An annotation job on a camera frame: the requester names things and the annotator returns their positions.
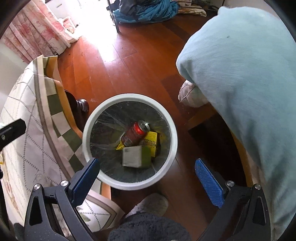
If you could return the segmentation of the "yellow snack bag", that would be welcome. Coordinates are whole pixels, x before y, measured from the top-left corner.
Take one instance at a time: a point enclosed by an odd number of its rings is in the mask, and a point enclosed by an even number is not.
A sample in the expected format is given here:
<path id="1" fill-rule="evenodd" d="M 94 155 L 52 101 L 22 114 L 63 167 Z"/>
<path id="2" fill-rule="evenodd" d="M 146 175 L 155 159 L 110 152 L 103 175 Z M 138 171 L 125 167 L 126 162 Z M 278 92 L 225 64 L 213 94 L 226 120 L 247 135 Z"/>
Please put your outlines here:
<path id="1" fill-rule="evenodd" d="M 118 146 L 116 147 L 116 150 L 122 150 L 123 148 L 125 148 L 125 145 L 122 143 L 122 141 L 119 142 Z"/>

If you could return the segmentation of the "green white tissue box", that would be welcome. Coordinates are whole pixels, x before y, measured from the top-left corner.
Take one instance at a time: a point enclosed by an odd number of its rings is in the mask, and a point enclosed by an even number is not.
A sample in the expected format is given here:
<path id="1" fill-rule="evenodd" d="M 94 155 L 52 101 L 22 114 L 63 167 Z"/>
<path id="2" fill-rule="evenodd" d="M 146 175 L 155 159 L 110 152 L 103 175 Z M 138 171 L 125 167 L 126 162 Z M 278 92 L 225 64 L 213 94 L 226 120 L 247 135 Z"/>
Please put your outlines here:
<path id="1" fill-rule="evenodd" d="M 125 147 L 122 150 L 122 166 L 146 169 L 152 165 L 151 150 L 147 146 Z"/>

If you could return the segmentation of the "red cola can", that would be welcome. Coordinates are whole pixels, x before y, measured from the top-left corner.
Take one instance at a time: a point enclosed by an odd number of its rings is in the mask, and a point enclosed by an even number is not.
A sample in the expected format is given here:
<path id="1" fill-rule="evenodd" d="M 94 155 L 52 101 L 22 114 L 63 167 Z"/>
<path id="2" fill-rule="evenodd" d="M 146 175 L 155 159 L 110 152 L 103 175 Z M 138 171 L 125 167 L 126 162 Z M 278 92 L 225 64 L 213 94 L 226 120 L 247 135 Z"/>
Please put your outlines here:
<path id="1" fill-rule="evenodd" d="M 136 121 L 121 137 L 122 143 L 125 147 L 132 147 L 138 145 L 141 140 L 150 131 L 149 124 L 144 120 Z"/>

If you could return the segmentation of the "yellow cigarette pack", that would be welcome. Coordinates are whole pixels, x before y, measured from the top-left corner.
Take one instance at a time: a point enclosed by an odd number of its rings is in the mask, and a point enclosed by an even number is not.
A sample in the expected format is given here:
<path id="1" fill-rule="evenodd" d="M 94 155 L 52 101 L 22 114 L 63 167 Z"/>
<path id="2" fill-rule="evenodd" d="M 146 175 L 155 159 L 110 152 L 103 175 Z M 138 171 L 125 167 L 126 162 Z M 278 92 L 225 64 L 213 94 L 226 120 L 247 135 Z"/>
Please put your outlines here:
<path id="1" fill-rule="evenodd" d="M 158 133 L 148 132 L 147 135 L 141 140 L 140 145 L 147 146 L 151 151 L 151 156 L 155 158 L 158 145 Z"/>

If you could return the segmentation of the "white round trash bin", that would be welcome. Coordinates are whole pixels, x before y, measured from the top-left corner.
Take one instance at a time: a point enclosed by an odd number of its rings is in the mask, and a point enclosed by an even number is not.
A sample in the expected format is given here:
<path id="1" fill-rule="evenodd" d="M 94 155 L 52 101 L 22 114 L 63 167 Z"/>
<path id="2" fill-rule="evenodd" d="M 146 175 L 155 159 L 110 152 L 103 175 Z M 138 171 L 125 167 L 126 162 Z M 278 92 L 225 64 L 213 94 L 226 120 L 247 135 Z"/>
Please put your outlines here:
<path id="1" fill-rule="evenodd" d="M 157 183 L 170 169 L 178 135 L 168 111 L 156 100 L 126 93 L 102 102 L 83 131 L 86 161 L 99 161 L 97 179 L 119 190 Z"/>

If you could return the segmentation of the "patterned white tablecloth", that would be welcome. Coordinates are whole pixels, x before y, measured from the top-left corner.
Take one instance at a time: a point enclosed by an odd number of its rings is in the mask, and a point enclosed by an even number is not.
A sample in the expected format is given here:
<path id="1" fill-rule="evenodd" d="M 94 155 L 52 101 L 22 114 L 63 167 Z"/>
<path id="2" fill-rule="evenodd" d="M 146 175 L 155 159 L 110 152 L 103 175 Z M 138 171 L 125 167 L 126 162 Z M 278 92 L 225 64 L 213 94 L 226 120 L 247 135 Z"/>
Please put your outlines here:
<path id="1" fill-rule="evenodd" d="M 57 57 L 37 57 L 17 79 L 1 110 L 1 126 L 18 119 L 26 131 L 4 147 L 1 166 L 8 206 L 15 221 L 24 223 L 35 184 L 56 186 L 86 165 Z"/>

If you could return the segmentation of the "grey fuzzy slipper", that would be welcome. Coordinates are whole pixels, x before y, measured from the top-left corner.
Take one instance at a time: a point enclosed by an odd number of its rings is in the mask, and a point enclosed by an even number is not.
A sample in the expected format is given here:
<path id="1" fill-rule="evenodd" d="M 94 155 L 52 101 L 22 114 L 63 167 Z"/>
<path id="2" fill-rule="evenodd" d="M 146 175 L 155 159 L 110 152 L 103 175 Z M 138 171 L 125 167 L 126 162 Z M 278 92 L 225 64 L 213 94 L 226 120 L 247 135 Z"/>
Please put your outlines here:
<path id="1" fill-rule="evenodd" d="M 168 206 L 169 202 L 165 196 L 153 193 L 134 206 L 134 208 L 126 214 L 125 218 L 139 213 L 149 213 L 157 216 L 163 216 L 166 213 Z"/>

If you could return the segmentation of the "dark fuzzy trouser leg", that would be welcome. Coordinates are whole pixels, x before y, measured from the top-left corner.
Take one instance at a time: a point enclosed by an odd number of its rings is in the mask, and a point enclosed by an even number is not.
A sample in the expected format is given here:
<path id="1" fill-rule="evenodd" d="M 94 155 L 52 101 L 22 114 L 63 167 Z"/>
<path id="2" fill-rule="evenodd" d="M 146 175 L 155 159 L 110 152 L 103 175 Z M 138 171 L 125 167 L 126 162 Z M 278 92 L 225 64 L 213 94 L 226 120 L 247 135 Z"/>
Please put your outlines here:
<path id="1" fill-rule="evenodd" d="M 108 240 L 191 240 L 179 223 L 150 213 L 136 213 L 112 230 Z"/>

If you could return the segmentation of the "pink floral curtain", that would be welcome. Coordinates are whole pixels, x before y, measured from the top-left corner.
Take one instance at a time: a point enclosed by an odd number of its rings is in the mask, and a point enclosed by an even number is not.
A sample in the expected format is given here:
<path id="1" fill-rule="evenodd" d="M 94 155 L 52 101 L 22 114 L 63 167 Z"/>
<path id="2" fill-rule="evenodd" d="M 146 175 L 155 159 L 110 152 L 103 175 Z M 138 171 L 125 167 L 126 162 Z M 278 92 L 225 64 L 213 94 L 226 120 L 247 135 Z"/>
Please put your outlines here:
<path id="1" fill-rule="evenodd" d="M 78 39 L 44 1 L 29 1 L 9 24 L 1 42 L 25 63 L 30 63 L 40 55 L 60 55 Z"/>

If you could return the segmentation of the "light blue blanket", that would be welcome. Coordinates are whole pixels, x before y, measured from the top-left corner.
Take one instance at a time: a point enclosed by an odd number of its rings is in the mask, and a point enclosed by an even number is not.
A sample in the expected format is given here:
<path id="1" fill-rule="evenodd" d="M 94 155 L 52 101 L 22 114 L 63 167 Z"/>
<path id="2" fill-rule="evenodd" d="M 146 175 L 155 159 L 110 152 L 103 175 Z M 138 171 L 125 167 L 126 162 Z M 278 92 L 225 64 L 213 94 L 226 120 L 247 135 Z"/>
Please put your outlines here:
<path id="1" fill-rule="evenodd" d="M 295 216 L 295 41 L 262 9 L 218 10 L 180 52 L 195 84 L 258 166 L 279 240 Z"/>

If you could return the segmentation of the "blue clothes pile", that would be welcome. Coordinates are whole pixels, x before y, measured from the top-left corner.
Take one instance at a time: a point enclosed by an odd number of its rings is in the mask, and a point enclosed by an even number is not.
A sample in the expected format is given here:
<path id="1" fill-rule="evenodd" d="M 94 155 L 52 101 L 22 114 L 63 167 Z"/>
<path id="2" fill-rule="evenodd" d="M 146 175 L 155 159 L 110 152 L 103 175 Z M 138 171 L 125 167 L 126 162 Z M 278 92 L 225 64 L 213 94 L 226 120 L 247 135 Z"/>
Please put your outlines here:
<path id="1" fill-rule="evenodd" d="M 121 23 L 160 23 L 177 15 L 176 1 L 114 1 L 110 5 L 115 18 Z"/>

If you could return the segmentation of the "black metal chair frame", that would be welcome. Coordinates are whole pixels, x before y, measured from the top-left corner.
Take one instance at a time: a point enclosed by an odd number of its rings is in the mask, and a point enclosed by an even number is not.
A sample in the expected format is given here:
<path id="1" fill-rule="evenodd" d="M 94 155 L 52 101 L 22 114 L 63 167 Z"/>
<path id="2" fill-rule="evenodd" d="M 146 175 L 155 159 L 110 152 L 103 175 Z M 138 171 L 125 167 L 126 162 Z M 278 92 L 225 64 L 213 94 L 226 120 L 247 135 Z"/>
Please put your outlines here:
<path id="1" fill-rule="evenodd" d="M 116 31 L 117 31 L 118 34 L 120 34 L 119 25 L 118 25 L 118 22 L 117 22 L 117 20 L 116 20 L 115 15 L 114 15 L 114 12 L 113 12 L 113 10 L 111 9 L 111 3 L 110 3 L 110 0 L 107 0 L 107 3 L 108 3 L 108 7 L 109 7 L 110 16 L 111 16 L 111 18 L 112 18 L 112 21 L 113 21 L 113 23 L 114 23 L 114 26 L 115 26 L 115 28 L 116 28 Z"/>

